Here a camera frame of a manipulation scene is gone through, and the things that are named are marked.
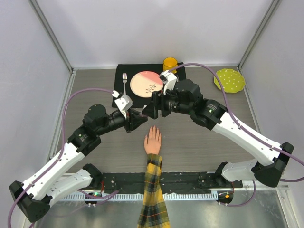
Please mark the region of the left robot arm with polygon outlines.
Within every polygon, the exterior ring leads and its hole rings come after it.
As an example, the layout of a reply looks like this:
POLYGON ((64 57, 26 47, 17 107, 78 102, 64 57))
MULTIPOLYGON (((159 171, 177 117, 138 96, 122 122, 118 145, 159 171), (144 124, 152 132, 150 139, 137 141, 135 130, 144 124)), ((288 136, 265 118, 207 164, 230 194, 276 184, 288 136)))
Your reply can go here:
POLYGON ((30 178, 23 182, 16 180, 9 186, 14 201, 29 222, 40 220, 56 201, 73 191, 85 187, 97 189, 102 174, 91 164, 85 165, 80 174, 67 178, 65 182, 58 182, 58 179, 101 144, 101 135, 121 127, 130 133, 147 120, 131 108, 124 114, 120 110, 107 114, 103 105, 91 106, 83 124, 73 132, 58 154, 30 178))

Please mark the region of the mannequin hand with painted nails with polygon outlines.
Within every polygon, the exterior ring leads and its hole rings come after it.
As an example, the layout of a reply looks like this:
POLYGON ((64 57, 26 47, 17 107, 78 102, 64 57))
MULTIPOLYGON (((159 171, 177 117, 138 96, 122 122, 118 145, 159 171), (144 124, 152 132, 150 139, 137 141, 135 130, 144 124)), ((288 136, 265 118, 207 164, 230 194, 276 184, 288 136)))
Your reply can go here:
POLYGON ((144 139, 144 149, 145 152, 149 154, 156 154, 160 153, 161 149, 161 133, 160 130, 153 126, 150 128, 149 133, 145 136, 144 139))

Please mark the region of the yellow plaid sleeve forearm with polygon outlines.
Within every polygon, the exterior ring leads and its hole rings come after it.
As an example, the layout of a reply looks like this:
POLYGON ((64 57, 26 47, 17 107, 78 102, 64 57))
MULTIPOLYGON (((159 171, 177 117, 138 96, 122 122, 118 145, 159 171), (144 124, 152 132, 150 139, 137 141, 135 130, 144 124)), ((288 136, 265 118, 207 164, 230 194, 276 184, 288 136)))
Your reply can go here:
POLYGON ((138 228, 170 228, 169 216, 160 186, 162 157, 148 154, 144 177, 144 197, 138 228))

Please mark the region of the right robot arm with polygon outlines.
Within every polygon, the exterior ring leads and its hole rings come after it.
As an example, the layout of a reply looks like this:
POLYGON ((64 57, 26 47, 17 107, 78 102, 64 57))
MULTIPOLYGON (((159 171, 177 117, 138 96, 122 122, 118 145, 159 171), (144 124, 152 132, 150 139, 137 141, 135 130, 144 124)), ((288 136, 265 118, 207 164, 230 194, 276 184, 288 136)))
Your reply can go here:
POLYGON ((177 82, 172 90, 153 92, 151 102, 142 111, 152 119, 172 112, 188 114, 197 125, 229 138, 254 157, 250 161, 221 163, 214 176, 217 186, 224 188, 238 180, 257 180, 268 187, 278 186, 293 145, 276 143, 262 136, 229 114, 221 103, 204 98, 199 86, 189 79, 177 82))

